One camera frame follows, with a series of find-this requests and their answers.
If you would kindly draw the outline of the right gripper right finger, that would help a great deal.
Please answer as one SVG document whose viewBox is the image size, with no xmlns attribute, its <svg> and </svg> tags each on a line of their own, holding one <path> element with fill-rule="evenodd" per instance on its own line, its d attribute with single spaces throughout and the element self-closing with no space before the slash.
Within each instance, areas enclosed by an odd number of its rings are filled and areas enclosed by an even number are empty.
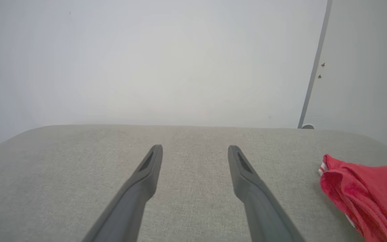
<svg viewBox="0 0 387 242">
<path fill-rule="evenodd" d="M 228 147 L 234 193 L 243 203 L 253 242 L 304 242 L 295 224 L 238 146 Z"/>
</svg>

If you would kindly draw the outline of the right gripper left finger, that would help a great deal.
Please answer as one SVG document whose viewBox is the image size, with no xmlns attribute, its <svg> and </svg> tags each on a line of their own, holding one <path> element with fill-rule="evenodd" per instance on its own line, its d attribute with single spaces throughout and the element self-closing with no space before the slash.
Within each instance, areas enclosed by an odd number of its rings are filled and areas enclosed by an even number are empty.
<svg viewBox="0 0 387 242">
<path fill-rule="evenodd" d="M 118 190 L 83 242 L 136 242 L 147 201 L 156 192 L 163 158 L 154 145 Z"/>
</svg>

